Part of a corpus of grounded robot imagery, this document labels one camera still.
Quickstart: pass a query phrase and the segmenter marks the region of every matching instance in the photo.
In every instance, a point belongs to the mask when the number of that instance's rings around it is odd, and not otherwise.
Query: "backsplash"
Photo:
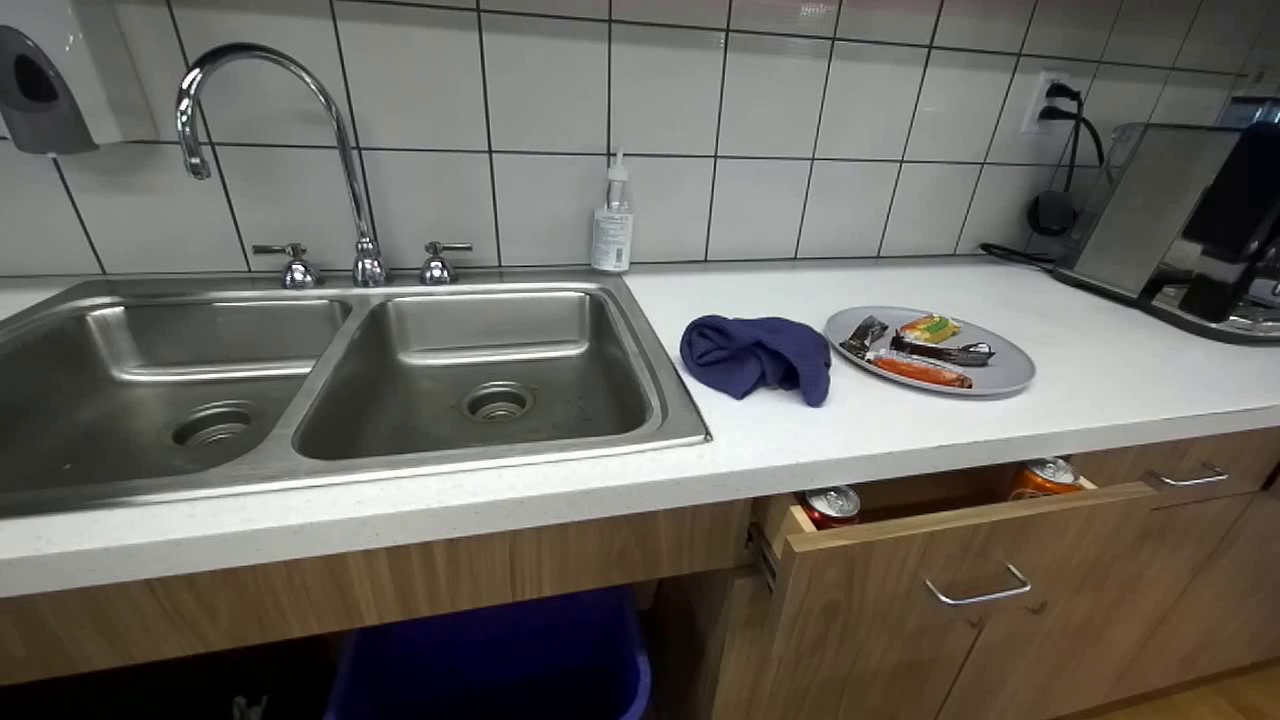
[[[0,278],[244,274],[247,246],[352,265],[331,129],[280,68],[203,93],[214,179],[170,146],[214,43],[291,54],[352,112],[391,269],[583,265],[609,148],[637,260],[952,256],[1022,240],[1069,133],[1022,133],[1038,72],[1119,125],[1212,125],[1272,93],[1280,0],[117,0],[162,138],[96,156],[0,146]],[[1098,205],[1102,172],[1078,172]]]

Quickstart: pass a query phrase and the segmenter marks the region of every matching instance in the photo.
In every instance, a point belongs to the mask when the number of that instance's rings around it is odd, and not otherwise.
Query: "stainless steel sink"
[[[615,279],[79,283],[0,325],[0,511],[702,441]]]

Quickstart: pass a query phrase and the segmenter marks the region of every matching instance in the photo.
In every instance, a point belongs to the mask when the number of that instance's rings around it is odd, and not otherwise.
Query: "blue trash bin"
[[[649,693],[618,590],[359,631],[329,720],[645,720]]]

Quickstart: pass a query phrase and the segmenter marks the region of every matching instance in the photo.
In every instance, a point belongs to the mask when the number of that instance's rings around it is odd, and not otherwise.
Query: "electrical outlet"
[[[1027,87],[1022,133],[1038,133],[1038,112],[1049,107],[1049,83],[1062,83],[1062,76],[1038,72]]]

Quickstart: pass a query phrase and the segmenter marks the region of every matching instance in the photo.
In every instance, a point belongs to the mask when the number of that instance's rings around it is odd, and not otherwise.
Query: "navy towel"
[[[778,318],[698,318],[685,329],[681,360],[686,376],[732,402],[742,402],[755,389],[799,389],[805,404],[820,409],[830,389],[826,339],[815,329]]]

